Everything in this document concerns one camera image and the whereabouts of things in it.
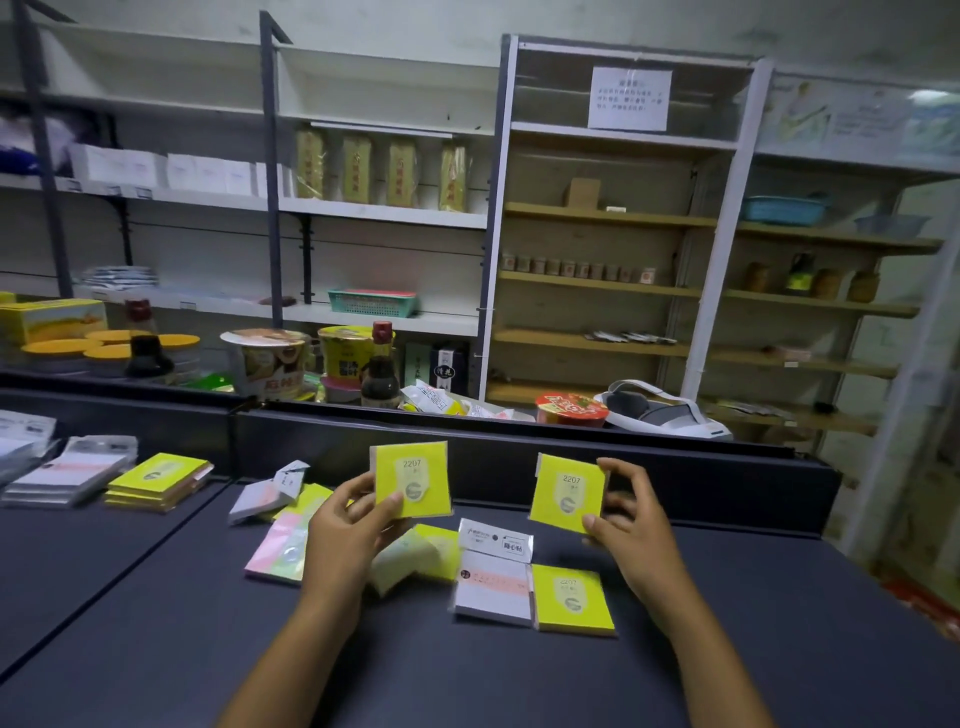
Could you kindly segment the person's left hand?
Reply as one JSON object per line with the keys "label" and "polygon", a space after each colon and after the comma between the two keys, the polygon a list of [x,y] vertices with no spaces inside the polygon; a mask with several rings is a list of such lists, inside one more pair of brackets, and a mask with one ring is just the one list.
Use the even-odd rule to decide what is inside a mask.
{"label": "person's left hand", "polygon": [[[336,487],[308,525],[301,598],[339,614],[359,612],[374,558],[405,534],[366,533],[358,525],[360,500],[376,500],[370,471]],[[403,496],[395,492],[387,500]]]}

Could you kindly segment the yellow sticky note pad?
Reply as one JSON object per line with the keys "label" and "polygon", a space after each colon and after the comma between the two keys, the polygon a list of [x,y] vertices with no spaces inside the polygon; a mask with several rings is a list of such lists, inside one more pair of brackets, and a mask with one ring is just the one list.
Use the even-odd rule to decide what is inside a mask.
{"label": "yellow sticky note pad", "polygon": [[531,577],[537,631],[617,637],[599,573],[533,564]]}
{"label": "yellow sticky note pad", "polygon": [[402,495],[401,518],[452,515],[447,441],[372,446],[369,470],[376,504],[394,493]]}
{"label": "yellow sticky note pad", "polygon": [[418,523],[413,530],[436,552],[435,556],[425,557],[415,569],[414,574],[446,583],[456,582],[461,563],[458,533],[426,523]]}
{"label": "yellow sticky note pad", "polygon": [[539,453],[529,520],[586,535],[583,517],[598,517],[610,476],[596,464]]}

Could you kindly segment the person's left forearm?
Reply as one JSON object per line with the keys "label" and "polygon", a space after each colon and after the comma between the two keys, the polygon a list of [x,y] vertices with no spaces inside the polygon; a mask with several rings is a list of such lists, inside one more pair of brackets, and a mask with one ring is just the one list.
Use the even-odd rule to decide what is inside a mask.
{"label": "person's left forearm", "polygon": [[215,728],[310,728],[361,604],[361,591],[304,591]]}

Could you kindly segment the yellow green note pad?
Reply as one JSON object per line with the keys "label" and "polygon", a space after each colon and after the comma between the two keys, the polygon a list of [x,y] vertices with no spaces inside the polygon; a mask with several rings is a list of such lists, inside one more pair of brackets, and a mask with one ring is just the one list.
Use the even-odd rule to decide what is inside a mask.
{"label": "yellow green note pad", "polygon": [[302,485],[297,498],[291,504],[288,504],[273,514],[271,519],[276,521],[278,518],[294,515],[309,522],[316,511],[319,510],[332,494],[333,491],[323,485],[306,483]]}

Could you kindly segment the black counter partition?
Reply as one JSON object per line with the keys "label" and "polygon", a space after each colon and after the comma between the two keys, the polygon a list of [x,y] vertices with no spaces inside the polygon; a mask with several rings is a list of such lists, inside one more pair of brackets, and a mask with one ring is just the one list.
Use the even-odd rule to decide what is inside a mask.
{"label": "black counter partition", "polygon": [[374,446],[444,441],[456,503],[532,502],[540,455],[646,469],[682,525],[819,537],[842,477],[785,445],[714,442],[614,429],[475,420],[345,405],[260,403],[236,394],[0,369],[0,409],[54,418],[60,436],[130,435],[144,456],[208,460],[216,474],[261,480],[301,460],[334,486],[369,466]]}

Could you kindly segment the white grey bag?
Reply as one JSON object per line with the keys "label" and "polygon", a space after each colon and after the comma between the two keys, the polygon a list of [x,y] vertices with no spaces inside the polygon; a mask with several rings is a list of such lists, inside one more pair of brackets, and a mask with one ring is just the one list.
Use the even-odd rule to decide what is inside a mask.
{"label": "white grey bag", "polygon": [[618,380],[592,400],[606,407],[606,423],[620,431],[708,441],[735,439],[726,425],[706,416],[693,400],[642,380]]}

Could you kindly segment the large instant noodle bowl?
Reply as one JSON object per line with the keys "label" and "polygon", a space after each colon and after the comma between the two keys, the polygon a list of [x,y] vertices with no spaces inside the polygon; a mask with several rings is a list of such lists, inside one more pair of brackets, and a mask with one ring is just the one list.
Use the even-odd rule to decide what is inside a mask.
{"label": "large instant noodle bowl", "polygon": [[302,393],[311,352],[305,334],[248,328],[225,331],[220,340],[235,394],[260,402],[290,402]]}

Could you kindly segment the row of dark sachets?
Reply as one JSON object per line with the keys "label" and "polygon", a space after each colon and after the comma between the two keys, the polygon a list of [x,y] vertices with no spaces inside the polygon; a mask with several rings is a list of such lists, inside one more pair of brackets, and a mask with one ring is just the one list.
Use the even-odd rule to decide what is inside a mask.
{"label": "row of dark sachets", "polygon": [[583,334],[583,337],[588,341],[608,344],[637,344],[667,347],[678,345],[678,341],[673,338],[634,331],[607,332],[595,330]]}

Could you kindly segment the flat pale packets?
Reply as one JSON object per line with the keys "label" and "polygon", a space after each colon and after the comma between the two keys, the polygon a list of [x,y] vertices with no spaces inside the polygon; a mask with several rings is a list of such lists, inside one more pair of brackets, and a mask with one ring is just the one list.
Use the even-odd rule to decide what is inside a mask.
{"label": "flat pale packets", "polygon": [[742,415],[777,418],[780,420],[792,420],[794,418],[794,414],[790,411],[762,403],[758,404],[722,398],[715,402],[715,406],[732,410]]}

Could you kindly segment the teal plastic basket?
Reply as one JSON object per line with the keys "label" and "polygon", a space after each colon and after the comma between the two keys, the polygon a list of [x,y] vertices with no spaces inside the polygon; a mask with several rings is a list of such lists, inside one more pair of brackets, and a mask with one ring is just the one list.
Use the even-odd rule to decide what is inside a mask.
{"label": "teal plastic basket", "polygon": [[418,295],[375,289],[331,289],[327,291],[334,313],[381,318],[411,318],[418,312]]}

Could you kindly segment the stack of yellow note pads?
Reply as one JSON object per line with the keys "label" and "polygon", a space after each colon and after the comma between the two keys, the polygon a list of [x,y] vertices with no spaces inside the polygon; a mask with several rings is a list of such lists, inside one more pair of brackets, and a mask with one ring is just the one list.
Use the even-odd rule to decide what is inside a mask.
{"label": "stack of yellow note pads", "polygon": [[214,470],[205,459],[158,453],[111,480],[107,506],[168,513],[201,490]]}

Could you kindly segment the row of small jars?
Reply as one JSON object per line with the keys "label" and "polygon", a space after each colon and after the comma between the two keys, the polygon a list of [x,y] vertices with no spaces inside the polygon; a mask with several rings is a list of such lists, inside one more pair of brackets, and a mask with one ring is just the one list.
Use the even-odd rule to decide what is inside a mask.
{"label": "row of small jars", "polygon": [[657,269],[652,267],[636,269],[603,262],[552,258],[543,255],[503,253],[499,272],[504,278],[552,277],[611,285],[652,286],[657,283]]}

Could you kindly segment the dark soy sauce bottle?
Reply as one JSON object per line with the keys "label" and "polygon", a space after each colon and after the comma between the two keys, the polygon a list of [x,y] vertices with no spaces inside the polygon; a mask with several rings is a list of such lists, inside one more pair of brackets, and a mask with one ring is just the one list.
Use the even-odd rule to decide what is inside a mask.
{"label": "dark soy sauce bottle", "polygon": [[153,384],[174,383],[175,365],[164,352],[150,301],[128,298],[124,307],[130,349],[126,378]]}

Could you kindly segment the clear plastic packets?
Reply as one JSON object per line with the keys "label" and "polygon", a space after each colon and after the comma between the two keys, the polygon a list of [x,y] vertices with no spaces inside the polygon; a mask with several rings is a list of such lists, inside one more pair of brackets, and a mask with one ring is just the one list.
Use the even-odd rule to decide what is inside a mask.
{"label": "clear plastic packets", "polygon": [[42,464],[56,427],[55,418],[0,410],[0,489]]}

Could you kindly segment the white paper notice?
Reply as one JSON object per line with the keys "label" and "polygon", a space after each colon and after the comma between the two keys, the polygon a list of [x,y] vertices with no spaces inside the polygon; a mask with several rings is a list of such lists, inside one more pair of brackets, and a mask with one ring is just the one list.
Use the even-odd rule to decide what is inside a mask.
{"label": "white paper notice", "polygon": [[672,79],[670,70],[593,67],[586,127],[666,132]]}

